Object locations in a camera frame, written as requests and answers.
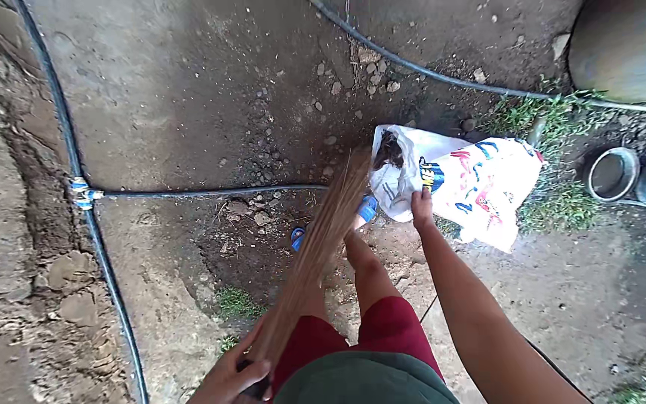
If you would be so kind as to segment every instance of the black irrigation pipe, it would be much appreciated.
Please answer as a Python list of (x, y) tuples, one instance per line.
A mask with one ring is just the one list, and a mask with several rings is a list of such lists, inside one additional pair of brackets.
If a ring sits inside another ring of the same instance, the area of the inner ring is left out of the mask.
[[(417, 71), (418, 73), (424, 74), (425, 76), (432, 77), (436, 80), (440, 80), (444, 83), (452, 84), (454, 86), (473, 88), (475, 90), (480, 90), (480, 91), (488, 91), (490, 93), (502, 94), (503, 96), (527, 97), (527, 98), (537, 98), (537, 99), (554, 99), (557, 97), (561, 97), (560, 95), (540, 94), (540, 93), (533, 93), (530, 91), (512, 90), (504, 87), (486, 86), (484, 84), (473, 83), (471, 81), (460, 80), (459, 78), (452, 78), (452, 77), (442, 75), (440, 73), (436, 73), (433, 70), (426, 69), (422, 66), (416, 65), (415, 63), (409, 60), (403, 59), (400, 56), (396, 55), (395, 53), (389, 50), (386, 50), (381, 46), (376, 45), (375, 43), (373, 43), (373, 41), (364, 37), (363, 34), (361, 34), (360, 32), (357, 32), (353, 27), (351, 27), (350, 24), (343, 21), (343, 19), (340, 18), (338, 14), (335, 14), (334, 12), (332, 12), (325, 4), (323, 4), (322, 0), (310, 0), (310, 2), (311, 4), (316, 6), (316, 8), (318, 8), (318, 10), (322, 14), (328, 17), (328, 19), (330, 19), (333, 22), (333, 24), (336, 24), (343, 31), (347, 32), (348, 35), (350, 35), (351, 37), (354, 37), (357, 41), (364, 44), (366, 47), (380, 53), (382, 56), (384, 56), (391, 62), (394, 62), (398, 65), (401, 65), (413, 71)], [(611, 101), (597, 100), (593, 98), (571, 98), (570, 100), (578, 104), (594, 105), (602, 108), (617, 108), (617, 109), (629, 109), (633, 111), (646, 111), (646, 105), (621, 104), (621, 103), (616, 103)]]
[[(66, 143), (66, 150), (69, 158), (69, 166), (71, 173), (76, 177), (83, 177), (83, 169), (80, 161), (80, 151), (74, 136), (74, 129), (71, 122), (71, 115), (64, 97), (64, 93), (59, 82), (59, 78), (54, 70), (54, 66), (49, 56), (46, 44), (41, 38), (41, 33), (37, 28), (34, 19), (24, 0), (14, 0), (19, 15), (22, 16), (24, 27), (31, 37), (34, 45), (34, 50), (37, 53), (37, 58), (41, 64), (41, 70), (46, 75), (49, 83), (49, 88), (52, 93), (54, 105), (56, 107), (57, 119), (59, 121), (59, 128), (64, 136)], [(182, 191), (182, 192), (136, 192), (136, 191), (112, 191), (105, 192), (105, 196), (122, 197), (122, 198), (185, 198), (185, 197), (203, 197), (203, 196), (220, 196), (220, 195), (238, 195), (242, 193), (255, 193), (265, 192), (272, 190), (303, 190), (303, 189), (318, 189), (326, 190), (327, 186), (323, 185), (288, 185), (288, 186), (266, 186), (266, 187), (253, 187), (253, 188), (236, 188), (236, 189), (220, 189), (220, 190), (198, 190), (198, 191)], [(99, 229), (96, 215), (93, 207), (84, 211), (86, 222), (91, 234), (91, 239), (96, 252), (96, 257), (101, 265), (104, 280), (111, 294), (111, 302), (116, 309), (121, 321), (121, 328), (123, 335), (126, 338), (126, 343), (129, 345), (129, 351), (133, 362), (133, 371), (136, 375), (136, 383), (139, 388), (139, 395), (141, 397), (141, 404), (148, 404), (148, 391), (146, 381), (144, 379), (144, 370), (141, 365), (141, 355), (139, 348), (136, 345), (136, 338), (133, 335), (133, 329), (129, 320), (129, 315), (126, 312), (123, 299), (121, 297), (121, 290), (116, 282), (116, 276), (111, 267), (111, 261), (106, 253), (103, 239), (101, 237), (101, 230)]]

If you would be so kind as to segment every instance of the leg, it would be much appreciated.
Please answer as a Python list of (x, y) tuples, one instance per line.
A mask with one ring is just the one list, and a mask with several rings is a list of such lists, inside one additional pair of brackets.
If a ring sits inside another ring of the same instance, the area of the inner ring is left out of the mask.
[(347, 249), (348, 262), (355, 270), (355, 290), (358, 293), (361, 318), (367, 309), (380, 299), (390, 296), (402, 298), (398, 289), (390, 281), (381, 261), (354, 230), (348, 232), (343, 240)]

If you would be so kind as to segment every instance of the person's left hand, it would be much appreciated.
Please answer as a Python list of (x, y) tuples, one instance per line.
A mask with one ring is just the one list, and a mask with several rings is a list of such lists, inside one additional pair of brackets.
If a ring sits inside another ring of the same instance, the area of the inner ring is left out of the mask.
[[(271, 363), (267, 360), (254, 362), (240, 373), (236, 372), (236, 364), (241, 361), (243, 353), (256, 341), (264, 325), (264, 318), (265, 316), (258, 320), (253, 331), (243, 341), (220, 357), (187, 404), (230, 404), (243, 390), (271, 372)], [(264, 401), (270, 398), (271, 389), (268, 388), (264, 394)]]

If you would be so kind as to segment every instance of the concrete floor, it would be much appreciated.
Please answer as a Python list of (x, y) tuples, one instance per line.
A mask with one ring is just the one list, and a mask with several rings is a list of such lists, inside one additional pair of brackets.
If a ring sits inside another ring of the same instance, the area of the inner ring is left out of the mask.
[[(390, 50), (452, 76), (471, 80), (482, 68), (488, 83), (531, 89), (540, 74), (566, 77), (550, 42), (569, 32), (579, 3), (352, 1), (350, 20)], [(333, 5), (344, 10), (345, 3)], [(399, 91), (369, 97), (345, 35), (300, 0), (36, 0), (31, 9), (90, 181), (109, 190), (326, 183), (325, 168), (335, 168), (343, 150), (370, 142), (375, 124), (412, 119), (457, 135), (460, 119), (497, 101), (401, 69), (389, 75)], [(332, 77), (317, 75), (321, 62)], [(335, 81), (344, 87), (337, 95)], [(323, 143), (329, 135), (336, 145)], [(61, 146), (50, 147), (63, 156)], [(321, 199), (284, 193), (280, 205), (265, 208), (275, 220), (264, 234), (246, 219), (222, 218), (228, 199), (98, 205), (153, 403), (183, 402), (217, 359), (219, 338), (250, 326), (216, 316), (216, 288), (237, 285), (274, 302), (291, 262), (288, 233), (310, 221)], [(646, 212), (628, 211), (609, 211), (584, 234), (521, 237), (512, 254), (457, 246), (521, 332), (591, 395), (622, 380), (624, 372), (609, 371), (613, 364), (624, 368), (624, 357), (646, 349)], [(414, 230), (379, 219), (364, 237), (422, 316), (434, 292)], [(223, 248), (227, 242), (235, 252)], [(336, 268), (326, 280), (332, 322), (355, 342), (353, 274), (341, 260)], [(453, 392), (461, 402), (483, 402), (439, 305), (423, 324)]]

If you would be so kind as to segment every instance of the person's right hand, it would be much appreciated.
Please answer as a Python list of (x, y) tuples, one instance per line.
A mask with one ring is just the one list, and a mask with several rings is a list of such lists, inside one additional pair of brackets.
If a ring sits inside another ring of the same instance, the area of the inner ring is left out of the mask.
[(433, 225), (433, 199), (430, 190), (423, 188), (422, 192), (417, 190), (413, 192), (413, 199), (410, 202), (413, 208), (413, 226), (420, 231), (422, 228)]

